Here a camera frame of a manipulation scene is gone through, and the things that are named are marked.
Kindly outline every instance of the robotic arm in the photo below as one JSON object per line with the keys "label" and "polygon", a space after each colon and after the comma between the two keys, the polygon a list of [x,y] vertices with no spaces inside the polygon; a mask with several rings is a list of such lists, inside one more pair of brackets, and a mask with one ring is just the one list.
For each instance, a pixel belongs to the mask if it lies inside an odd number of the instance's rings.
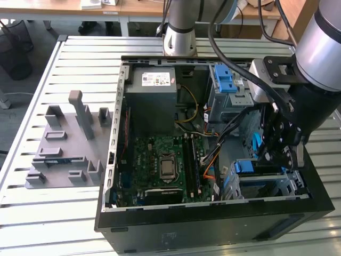
{"label": "robotic arm", "polygon": [[[195,55],[194,23],[211,21],[212,25],[229,21],[236,5],[236,1],[224,0],[172,0],[169,26],[164,38],[165,54]],[[269,56],[254,60],[249,72],[228,60],[217,49],[212,35],[209,35],[222,62],[249,80],[255,103],[267,102],[261,111],[263,136],[257,152],[260,162],[281,164],[290,170],[302,167],[303,145],[308,142],[311,132],[340,105],[339,10],[341,1],[321,0],[295,54],[291,57]],[[289,85],[289,89],[275,91],[273,88],[279,85]]]}
{"label": "robotic arm", "polygon": [[[196,54],[196,22],[210,22],[222,0],[170,0],[169,23],[164,38],[164,53],[169,56]],[[228,22],[237,8],[237,0],[225,4],[216,23]]]}

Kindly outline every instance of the orange wire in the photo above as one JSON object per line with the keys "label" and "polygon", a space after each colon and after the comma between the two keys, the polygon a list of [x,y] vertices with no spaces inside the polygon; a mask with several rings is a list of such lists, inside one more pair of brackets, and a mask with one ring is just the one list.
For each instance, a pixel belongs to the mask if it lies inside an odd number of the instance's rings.
{"label": "orange wire", "polygon": [[211,135],[212,134],[211,132],[206,131],[206,126],[207,126],[207,123],[204,124],[204,134]]}
{"label": "orange wire", "polygon": [[209,163],[209,165],[207,166],[205,172],[204,172],[204,178],[207,179],[207,177],[212,177],[212,176],[209,176],[209,175],[206,175],[207,172],[208,172],[208,169],[211,167],[211,165],[214,163],[214,161],[217,159],[218,155],[220,153],[220,150],[218,151],[218,153],[213,157],[213,159],[211,160],[211,162]]}

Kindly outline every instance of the black cable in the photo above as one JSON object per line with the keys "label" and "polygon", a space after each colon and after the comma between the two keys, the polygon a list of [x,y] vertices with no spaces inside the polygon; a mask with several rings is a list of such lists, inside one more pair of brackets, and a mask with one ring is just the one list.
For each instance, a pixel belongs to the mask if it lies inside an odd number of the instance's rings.
{"label": "black cable", "polygon": [[287,19],[287,16],[285,15],[285,13],[283,11],[281,2],[279,0],[275,0],[275,2],[276,2],[276,6],[278,8],[278,11],[279,11],[279,13],[280,13],[280,15],[282,17],[282,20],[283,20],[284,24],[286,25],[287,28],[291,27],[290,23],[289,23],[289,21]]}
{"label": "black cable", "polygon": [[211,46],[212,46],[214,52],[217,54],[217,56],[221,59],[221,61],[226,66],[228,66],[229,68],[231,68],[235,72],[239,73],[244,78],[250,80],[252,83],[259,86],[270,97],[270,100],[272,102],[274,101],[277,104],[277,107],[281,110],[281,112],[289,112],[288,105],[285,103],[285,101],[282,99],[282,97],[278,94],[278,92],[276,92],[273,88],[271,88],[266,82],[261,80],[259,77],[255,76],[254,74],[250,73],[249,71],[247,71],[247,70],[241,68],[240,66],[238,66],[237,64],[235,64],[233,61],[229,60],[222,53],[222,51],[219,49],[216,42],[214,41],[213,25],[214,25],[216,19],[218,18],[218,16],[220,15],[220,13],[222,12],[227,1],[228,0],[224,0],[224,2],[220,6],[220,8],[218,9],[217,13],[215,14],[215,16],[213,17],[212,21],[209,23],[209,26],[208,26],[208,39],[209,39],[209,42],[211,43]]}
{"label": "black cable", "polygon": [[166,21],[166,17],[167,17],[169,7],[171,6],[171,2],[172,2],[172,0],[167,0],[167,4],[166,4],[166,0],[164,0],[163,18],[162,18],[162,22],[161,22],[161,26],[160,26],[160,28],[161,28],[160,35],[162,35],[162,31],[164,29],[164,24]]}
{"label": "black cable", "polygon": [[240,123],[243,121],[244,117],[247,114],[249,114],[250,112],[260,109],[260,107],[261,107],[261,105],[255,105],[252,107],[247,107],[247,108],[243,109],[240,113],[238,113],[234,118],[232,118],[226,124],[226,127],[223,129],[223,131],[219,135],[215,148],[210,153],[208,153],[207,156],[205,156],[202,161],[206,161],[210,157],[212,157],[215,154],[215,152],[217,152],[217,150],[221,147],[221,145],[225,142],[225,137],[227,135],[229,135],[231,132],[233,132],[240,125]]}
{"label": "black cable", "polygon": [[237,8],[239,9],[240,14],[241,14],[241,25],[240,25],[240,28],[239,28],[238,35],[233,37],[233,38],[239,38],[239,36],[241,34],[241,31],[243,30],[243,26],[244,26],[244,14],[243,14],[243,11],[239,8],[239,6],[237,6]]}
{"label": "black cable", "polygon": [[261,29],[262,29],[262,33],[264,35],[264,37],[266,39],[268,39],[269,41],[272,41],[274,43],[279,43],[279,44],[285,44],[285,45],[289,45],[289,46],[294,46],[294,44],[290,41],[286,41],[286,40],[281,40],[281,39],[277,39],[277,38],[273,38],[271,36],[269,36],[266,31],[265,31],[265,27],[264,27],[264,22],[263,22],[263,15],[262,15],[262,6],[261,6],[261,0],[258,0],[258,17],[259,17],[259,23],[261,24]]}
{"label": "black cable", "polygon": [[239,112],[234,118],[232,118],[226,125],[226,127],[223,129],[221,134],[219,135],[217,139],[217,143],[221,140],[224,139],[225,135],[228,135],[230,132],[232,132],[235,128],[239,126],[243,118],[249,114],[250,112],[254,110],[260,109],[260,105],[255,105],[252,107],[246,107],[243,109],[241,112]]}

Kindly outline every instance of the sticker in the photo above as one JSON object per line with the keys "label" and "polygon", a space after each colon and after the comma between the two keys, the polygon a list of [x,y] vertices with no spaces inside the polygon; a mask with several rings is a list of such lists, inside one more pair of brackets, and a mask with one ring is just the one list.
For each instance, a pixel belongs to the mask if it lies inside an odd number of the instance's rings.
{"label": "sticker", "polygon": [[208,117],[209,115],[207,113],[204,113],[204,122],[208,123]]}
{"label": "sticker", "polygon": [[223,167],[223,170],[222,170],[222,172],[221,172],[221,174],[226,175],[226,174],[228,173],[228,170],[229,170],[229,168],[227,168],[226,166],[224,166],[224,167]]}
{"label": "sticker", "polygon": [[213,189],[214,189],[214,192],[216,192],[216,194],[219,195],[220,189],[219,189],[217,183],[214,183]]}
{"label": "sticker", "polygon": [[142,86],[170,86],[171,75],[169,73],[143,73]]}
{"label": "sticker", "polygon": [[118,12],[103,12],[103,14],[118,15]]}
{"label": "sticker", "polygon": [[234,84],[235,85],[237,85],[237,84],[244,85],[242,80],[234,80]]}

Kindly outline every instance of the metal work table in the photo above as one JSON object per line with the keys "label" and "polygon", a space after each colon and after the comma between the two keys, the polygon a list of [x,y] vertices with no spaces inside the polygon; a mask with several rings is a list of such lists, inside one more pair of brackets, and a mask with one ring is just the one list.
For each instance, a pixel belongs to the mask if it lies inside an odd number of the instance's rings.
{"label": "metal work table", "polygon": [[[262,58],[290,54],[285,46],[264,41],[217,41],[228,57]],[[199,56],[215,55],[207,39],[197,39],[197,46]],[[77,36],[57,42],[0,172],[2,256],[114,255],[102,234],[93,230],[98,187],[27,190],[24,183],[44,132],[44,113],[48,105],[57,103],[64,113],[74,113],[68,104],[69,92],[82,90],[83,102],[90,110],[99,107],[113,110],[121,55],[162,55],[162,42],[143,37]],[[297,227],[276,241],[155,255],[340,255],[341,130],[337,120],[333,117],[326,120],[313,132],[307,145],[335,211]]]}

